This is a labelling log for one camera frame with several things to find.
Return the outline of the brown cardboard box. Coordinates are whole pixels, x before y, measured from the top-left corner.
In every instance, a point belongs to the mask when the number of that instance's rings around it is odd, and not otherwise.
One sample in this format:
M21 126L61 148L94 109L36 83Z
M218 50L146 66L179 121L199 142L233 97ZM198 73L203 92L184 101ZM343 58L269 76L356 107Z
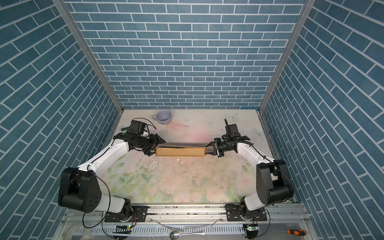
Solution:
M204 157L206 147L170 147L163 146L156 148L157 157Z

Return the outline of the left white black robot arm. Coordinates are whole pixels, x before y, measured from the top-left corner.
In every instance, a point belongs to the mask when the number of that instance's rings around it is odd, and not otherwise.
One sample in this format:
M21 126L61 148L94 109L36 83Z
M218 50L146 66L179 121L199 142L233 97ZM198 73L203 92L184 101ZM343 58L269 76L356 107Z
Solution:
M93 158L63 171L58 204L83 213L106 212L128 219L132 215L131 201L113 196L110 190L103 193L100 189L103 182L101 175L129 151L136 150L151 156L155 154L156 147L164 143L165 140L158 134L150 133L148 124L132 120L124 133L115 135L111 143Z

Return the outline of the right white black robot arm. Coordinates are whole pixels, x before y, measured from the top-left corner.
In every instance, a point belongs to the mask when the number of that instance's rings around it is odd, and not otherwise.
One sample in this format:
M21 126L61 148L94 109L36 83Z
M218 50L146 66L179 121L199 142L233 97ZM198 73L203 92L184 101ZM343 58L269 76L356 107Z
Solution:
M235 151L256 168L256 191L242 198L242 208L250 212L291 199L294 187L286 162L268 157L257 149L249 137L240 134L236 124L227 124L225 130L222 137L206 145L206 154L220 158L225 152Z

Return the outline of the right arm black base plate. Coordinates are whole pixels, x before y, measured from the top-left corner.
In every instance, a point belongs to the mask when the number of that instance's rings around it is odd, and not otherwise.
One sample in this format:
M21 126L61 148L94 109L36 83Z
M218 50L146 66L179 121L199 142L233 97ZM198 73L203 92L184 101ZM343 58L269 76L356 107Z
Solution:
M224 206L228 222L255 221L264 222L267 220L264 208L249 211L243 204L226 204Z

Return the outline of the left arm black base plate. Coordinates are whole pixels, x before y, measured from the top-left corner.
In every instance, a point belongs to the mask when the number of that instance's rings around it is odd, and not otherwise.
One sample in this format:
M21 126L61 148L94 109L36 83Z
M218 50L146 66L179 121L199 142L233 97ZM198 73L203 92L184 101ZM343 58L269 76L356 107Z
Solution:
M130 206L129 208L123 208L120 213L107 213L106 223L139 223L145 222L148 206Z

